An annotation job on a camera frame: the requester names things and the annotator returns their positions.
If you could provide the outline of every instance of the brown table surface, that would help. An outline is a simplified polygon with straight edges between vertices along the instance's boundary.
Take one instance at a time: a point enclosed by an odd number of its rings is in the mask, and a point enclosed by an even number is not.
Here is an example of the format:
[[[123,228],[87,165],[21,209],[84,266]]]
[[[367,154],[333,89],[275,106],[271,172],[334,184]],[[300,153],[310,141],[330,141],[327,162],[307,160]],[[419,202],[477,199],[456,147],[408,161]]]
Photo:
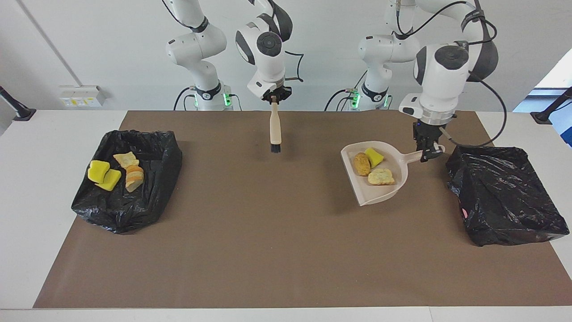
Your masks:
[[[128,235],[77,218],[34,307],[572,305],[549,243],[470,242],[446,186],[448,156],[411,164],[395,197],[358,206],[340,150],[380,140],[412,152],[412,118],[280,117],[283,153],[271,154],[269,112],[129,112],[121,129],[177,136],[184,160],[169,205]],[[467,144],[488,139],[473,112],[448,130]]]

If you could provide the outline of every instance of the black cable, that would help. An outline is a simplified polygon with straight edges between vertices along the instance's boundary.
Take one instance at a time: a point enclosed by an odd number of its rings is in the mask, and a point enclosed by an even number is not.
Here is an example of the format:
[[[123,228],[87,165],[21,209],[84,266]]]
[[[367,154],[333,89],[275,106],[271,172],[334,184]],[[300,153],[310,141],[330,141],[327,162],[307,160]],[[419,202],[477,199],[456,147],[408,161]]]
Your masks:
[[[402,35],[405,35],[405,32],[403,32],[403,30],[401,30],[401,24],[399,23],[399,13],[397,13],[397,28],[399,29],[399,32]]]
[[[345,92],[345,89],[341,89],[341,90],[337,91],[336,93],[334,93],[334,95],[332,95],[332,97],[329,98],[328,103],[325,105],[324,112],[328,111],[328,106],[333,101],[333,99],[343,92]]]
[[[239,108],[242,111],[243,110],[243,106],[242,104],[240,104],[240,97],[237,94],[230,94],[229,97],[236,97],[236,99],[239,100]]]
[[[367,74],[367,70],[366,70],[365,72],[363,72],[362,76],[359,78],[359,80],[357,81],[356,85],[355,85],[353,88],[358,89],[359,83],[360,83],[360,82],[362,81],[362,79],[366,76],[366,74]],[[346,98],[347,98],[347,99],[350,99],[351,97],[352,97],[352,93],[350,93],[350,94],[348,95],[348,97],[346,97]],[[345,104],[346,104],[347,102],[348,102],[348,101],[345,101],[345,102],[344,102],[344,105],[341,107],[341,110],[342,110],[342,111],[344,110]]]
[[[491,28],[494,30],[494,34],[492,35],[492,37],[489,37],[489,39],[487,40],[481,40],[481,41],[475,41],[475,42],[469,42],[468,45],[478,45],[478,44],[486,44],[487,42],[491,42],[493,41],[496,36],[498,35],[498,29],[496,28],[495,25],[493,25],[490,21],[484,19],[483,20],[487,25],[491,26]]]
[[[449,139],[449,141],[453,142],[456,146],[460,146],[460,147],[464,147],[464,148],[481,148],[481,147],[487,146],[487,145],[489,145],[490,143],[492,143],[492,142],[494,142],[495,140],[497,140],[497,139],[499,138],[499,136],[501,136],[501,134],[505,131],[506,121],[507,121],[509,112],[508,112],[508,110],[507,110],[507,108],[506,108],[505,101],[503,101],[503,99],[502,99],[502,97],[499,95],[499,93],[497,93],[497,92],[494,90],[494,88],[490,87],[485,81],[483,81],[482,79],[480,79],[479,76],[477,76],[475,73],[473,73],[472,71],[470,71],[470,73],[471,73],[471,75],[472,75],[473,77],[476,78],[476,80],[477,80],[479,83],[483,84],[486,88],[488,88],[488,89],[497,97],[497,99],[500,101],[500,104],[502,105],[503,113],[504,113],[505,116],[504,116],[504,119],[503,119],[503,122],[502,122],[502,126],[500,127],[500,130],[499,130],[498,134],[495,135],[494,138],[490,139],[490,140],[487,141],[486,143],[479,144],[478,146],[471,146],[471,145],[468,145],[468,144],[459,144],[459,143],[457,143],[457,142],[449,135],[449,133],[447,133],[447,131],[445,131],[444,128],[440,128],[440,130],[443,132],[443,134],[445,134],[445,136]]]
[[[182,106],[183,106],[183,108],[185,109],[185,111],[186,111],[186,99],[187,99],[188,97],[194,98],[194,95],[193,95],[193,94],[190,94],[190,95],[187,95],[187,96],[185,96],[185,97],[183,98],[183,100],[182,100]]]
[[[276,18],[276,4],[274,3],[274,1],[269,1],[270,2],[270,6],[272,7],[272,20],[274,20],[274,18]]]
[[[561,107],[559,107],[559,108],[555,109],[555,110],[554,110],[554,112],[556,112],[556,111],[560,111],[561,109],[563,109],[564,107],[566,107],[566,106],[568,106],[568,105],[570,105],[570,104],[572,104],[572,101],[571,101],[571,102],[569,102],[569,103],[568,103],[568,104],[566,104],[566,105],[563,105],[563,106],[561,106]]]
[[[182,23],[179,19],[177,19],[177,17],[175,17],[175,15],[173,14],[173,12],[169,8],[169,6],[165,3],[165,0],[161,0],[161,1],[163,1],[163,5],[165,5],[165,8],[167,8],[167,11],[171,14],[171,17],[173,17],[173,19],[175,19],[181,26],[187,27],[187,28],[192,28],[191,26],[187,26],[186,24]]]
[[[467,2],[467,1],[455,1],[455,2],[449,3],[448,5],[446,5],[445,7],[441,8],[439,11],[437,11],[431,18],[429,18],[429,20],[427,20],[424,24],[422,24],[421,27],[419,27],[416,31],[413,31],[413,32],[410,32],[410,33],[404,33],[404,32],[401,30],[401,26],[399,25],[399,14],[398,14],[397,27],[399,28],[399,31],[401,32],[401,35],[400,35],[400,36],[406,36],[406,37],[413,36],[413,35],[416,34],[418,31],[420,31],[420,30],[423,29],[425,26],[427,26],[427,24],[428,24],[429,22],[431,22],[431,20],[435,19],[435,17],[437,17],[441,12],[443,12],[443,11],[449,9],[450,7],[452,7],[452,6],[454,6],[454,5],[461,5],[461,4],[466,5],[466,4],[468,4],[468,2]]]
[[[340,110],[340,104],[341,104],[341,102],[344,101],[344,100],[345,100],[345,101],[348,101],[348,100],[351,100],[351,98],[342,97],[341,100],[340,100],[340,101],[338,102],[338,104],[337,104],[336,112],[337,112],[337,111],[340,111],[340,112],[343,111],[343,108]]]
[[[190,88],[185,87],[185,89],[183,89],[183,90],[179,93],[179,95],[177,96],[177,99],[175,100],[175,105],[173,106],[173,111],[176,111],[176,110],[177,110],[178,101],[181,99],[182,94],[183,94],[184,92],[188,91],[188,90],[190,90]]]
[[[300,56],[300,60],[298,60],[298,67],[296,68],[297,77],[290,77],[290,78],[286,78],[285,80],[299,80],[300,83],[303,83],[304,80],[302,78],[300,78],[300,64],[302,63],[302,59],[304,58],[304,54],[296,54],[296,53],[291,53],[291,52],[287,52],[287,51],[284,51],[284,53],[286,53],[288,55],[292,55],[292,56]]]

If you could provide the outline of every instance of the black plastic bag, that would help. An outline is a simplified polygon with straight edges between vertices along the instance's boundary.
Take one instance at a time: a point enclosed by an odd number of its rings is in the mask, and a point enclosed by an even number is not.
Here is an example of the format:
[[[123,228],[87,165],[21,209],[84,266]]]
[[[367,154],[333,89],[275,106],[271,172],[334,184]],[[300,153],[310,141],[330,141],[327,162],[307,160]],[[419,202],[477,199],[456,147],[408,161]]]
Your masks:
[[[570,233],[524,150],[457,147],[447,169],[465,229],[478,246],[545,242]]]
[[[113,158],[129,151],[145,175],[143,184],[132,193],[125,188],[125,170]],[[71,209],[86,222],[121,234],[159,219],[177,183],[182,152],[173,132],[112,131],[101,140],[93,160],[109,162],[112,169],[122,172],[121,179],[113,191],[105,191],[88,179],[86,171]]]

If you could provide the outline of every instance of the green indicator light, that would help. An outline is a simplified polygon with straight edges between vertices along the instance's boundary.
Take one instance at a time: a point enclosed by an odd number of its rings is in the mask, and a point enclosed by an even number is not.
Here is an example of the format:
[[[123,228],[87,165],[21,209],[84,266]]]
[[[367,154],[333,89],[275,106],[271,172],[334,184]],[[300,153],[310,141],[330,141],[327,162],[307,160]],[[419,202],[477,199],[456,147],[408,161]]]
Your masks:
[[[389,107],[391,106],[391,102],[393,102],[393,96],[387,95],[387,96],[386,96],[386,101],[383,103],[383,108],[384,108],[384,109],[389,109]]]
[[[361,99],[361,95],[359,95],[359,93],[355,92],[354,93],[354,97],[353,97],[353,101],[352,101],[352,108],[353,109],[358,109],[359,106],[359,100]]]
[[[227,106],[231,106],[232,101],[231,98],[228,96],[228,94],[224,93],[223,96],[224,96],[224,104],[226,104]]]

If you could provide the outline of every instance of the dustpan handle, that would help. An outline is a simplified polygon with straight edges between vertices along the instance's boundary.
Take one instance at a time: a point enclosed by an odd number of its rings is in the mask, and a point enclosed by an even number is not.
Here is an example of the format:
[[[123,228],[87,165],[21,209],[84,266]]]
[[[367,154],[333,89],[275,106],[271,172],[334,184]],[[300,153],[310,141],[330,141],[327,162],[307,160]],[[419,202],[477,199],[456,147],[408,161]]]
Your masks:
[[[445,153],[446,149],[444,146],[439,145],[439,148],[441,148],[441,150],[443,150],[443,153]],[[407,164],[410,164],[413,162],[420,161],[422,156],[423,156],[423,151],[417,151],[410,154],[405,154],[403,157],[405,159],[405,162],[407,162]]]

